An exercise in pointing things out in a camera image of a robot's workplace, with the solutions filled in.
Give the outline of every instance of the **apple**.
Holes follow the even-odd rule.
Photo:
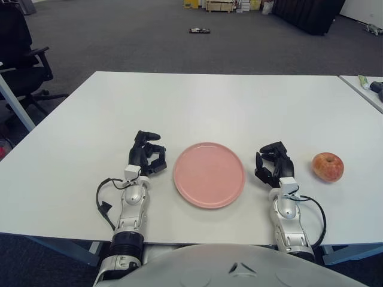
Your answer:
[[[338,181],[342,177],[345,169],[343,161],[330,152],[317,154],[312,159],[311,166],[317,176],[328,182]]]

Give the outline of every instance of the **white table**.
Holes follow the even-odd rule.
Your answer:
[[[327,216],[324,245],[383,241],[382,115],[338,77],[186,75],[96,72],[0,163],[0,232],[109,241],[95,192],[107,177],[123,178],[137,131],[156,132],[168,168],[152,177],[149,243],[274,244],[269,186],[254,176],[254,155],[282,141],[300,192]],[[172,168],[188,146],[218,142],[247,173],[241,196],[218,210],[188,204]],[[311,172],[319,152],[343,159],[345,173],[325,184]],[[115,204],[112,186],[101,197]],[[311,243],[321,231],[315,205],[302,204]]]
[[[362,88],[358,76],[340,76],[340,78],[383,114],[383,102],[379,99],[378,94]],[[369,84],[372,82],[383,82],[383,77],[367,77],[367,80]]]

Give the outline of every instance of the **floor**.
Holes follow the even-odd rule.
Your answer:
[[[310,36],[273,15],[185,10],[182,0],[48,0],[27,16],[33,47],[49,46],[51,93],[71,93],[94,71],[196,74],[383,76],[383,37],[339,16],[326,36]],[[191,35],[189,28],[210,28]],[[62,100],[44,102],[53,110]],[[0,123],[9,117],[0,102]],[[43,116],[28,108],[39,123]],[[18,120],[0,131],[16,143]],[[0,286],[91,286],[97,269],[24,237],[0,236]],[[383,286],[383,255],[331,267]]]

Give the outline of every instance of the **robotic hand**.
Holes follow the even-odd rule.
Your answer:
[[[313,199],[308,199],[309,197],[304,197],[305,200],[301,199],[298,193],[299,186],[294,179],[294,164],[287,156],[287,150],[282,142],[266,145],[260,149],[260,152],[262,155],[259,152],[256,154],[255,176],[273,188],[269,193],[269,200],[272,202],[270,216],[278,250],[314,261],[314,252],[300,224],[300,209],[296,204],[297,201]],[[274,163],[273,174],[263,167],[262,159]]]
[[[150,189],[147,176],[166,168],[165,148],[148,141],[157,141],[160,138],[155,133],[139,131],[129,153],[129,164],[124,170],[126,182],[122,187],[117,187],[114,181],[122,180],[108,178],[101,182],[97,190],[98,210],[112,226],[114,235],[109,255],[101,263],[94,286],[104,286],[103,280],[107,280],[108,283],[104,283],[109,285],[113,280],[122,278],[141,266],[149,202],[147,191]],[[159,157],[149,163],[148,159],[154,153]],[[104,201],[99,204],[98,199],[99,190],[109,181],[112,181],[117,189],[124,190],[121,196],[122,211],[116,227],[107,215],[112,206]]]

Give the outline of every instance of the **pink plate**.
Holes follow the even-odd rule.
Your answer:
[[[187,201],[210,209],[231,204],[245,185],[245,170],[236,154],[212,142],[187,148],[178,157],[173,176]]]

